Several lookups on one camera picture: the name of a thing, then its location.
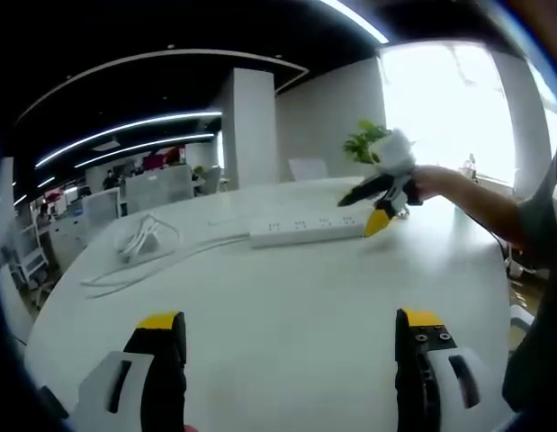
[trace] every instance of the table surface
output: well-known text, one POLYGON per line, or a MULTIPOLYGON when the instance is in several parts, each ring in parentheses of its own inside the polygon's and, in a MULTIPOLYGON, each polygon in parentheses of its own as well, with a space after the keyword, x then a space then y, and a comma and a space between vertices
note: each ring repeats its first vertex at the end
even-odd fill
MULTIPOLYGON (((169 204, 155 214, 185 244, 246 231, 255 217, 335 211, 360 178, 259 186, 169 204)), ((358 203, 357 212, 369 204, 358 203)), ((186 316, 186 423, 200 430, 396 430, 396 309, 436 312, 501 386, 508 282, 496 240, 435 198, 372 238, 219 247, 115 294, 80 281, 114 265, 115 229, 64 274, 34 324, 25 363, 67 409, 77 387, 149 314, 186 316)))

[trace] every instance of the window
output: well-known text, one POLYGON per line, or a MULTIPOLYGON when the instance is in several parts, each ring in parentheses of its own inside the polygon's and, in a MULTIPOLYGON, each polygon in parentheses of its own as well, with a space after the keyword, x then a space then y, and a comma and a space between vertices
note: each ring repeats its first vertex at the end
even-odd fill
POLYGON ((414 141, 421 164, 514 184, 514 135, 498 70, 482 44, 420 42, 381 50, 386 126, 414 141))
POLYGON ((222 131, 216 135, 216 157, 218 159, 218 166, 224 169, 224 138, 222 131))
POLYGON ((557 149, 557 100, 550 87, 544 81, 542 74, 534 67, 532 63, 528 61, 528 66, 530 67, 530 72, 532 72, 532 77, 538 87, 538 93, 540 94, 540 99, 542 100, 542 106, 544 107, 544 116, 546 117, 546 126, 548 127, 548 136, 550 137, 550 149, 552 150, 552 157, 556 153, 557 149))

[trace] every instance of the power outlet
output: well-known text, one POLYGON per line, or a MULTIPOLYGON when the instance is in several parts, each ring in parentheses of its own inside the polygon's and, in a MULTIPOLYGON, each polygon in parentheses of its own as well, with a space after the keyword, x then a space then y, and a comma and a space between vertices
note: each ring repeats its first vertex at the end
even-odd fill
POLYGON ((367 216, 332 214, 296 220, 254 220, 250 230, 253 248, 295 245, 362 237, 367 216))

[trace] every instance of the human hand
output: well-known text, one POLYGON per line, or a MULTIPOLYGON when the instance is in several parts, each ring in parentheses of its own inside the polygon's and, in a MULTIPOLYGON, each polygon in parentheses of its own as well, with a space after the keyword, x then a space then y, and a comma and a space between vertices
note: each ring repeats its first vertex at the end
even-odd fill
POLYGON ((455 175, 454 171, 441 166, 415 166, 412 172, 412 179, 418 189, 420 200, 429 200, 442 194, 445 186, 449 183, 449 177, 452 175, 455 175))

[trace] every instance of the ceiling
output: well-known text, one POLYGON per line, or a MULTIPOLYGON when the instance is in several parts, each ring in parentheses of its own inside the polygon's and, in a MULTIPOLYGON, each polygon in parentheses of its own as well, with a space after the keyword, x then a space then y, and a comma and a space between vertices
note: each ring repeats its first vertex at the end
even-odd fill
MULTIPOLYGON (((391 43, 470 38, 512 50, 470 2, 344 3, 391 43)), ((380 46, 318 0, 91 0, 4 7, 0 19, 8 25, 0 30, 0 142, 4 154, 15 156, 17 195, 32 193, 49 176, 57 181, 80 176, 74 165, 99 156, 92 147, 111 137, 34 169, 38 160, 69 143, 129 122, 208 109, 232 68, 272 72, 277 89, 287 85, 283 92, 367 59, 380 46), (93 68, 99 70, 88 72, 93 68), (303 70, 306 76, 288 84, 303 70)), ((219 129, 220 120, 180 121, 114 137, 130 146, 219 129)))

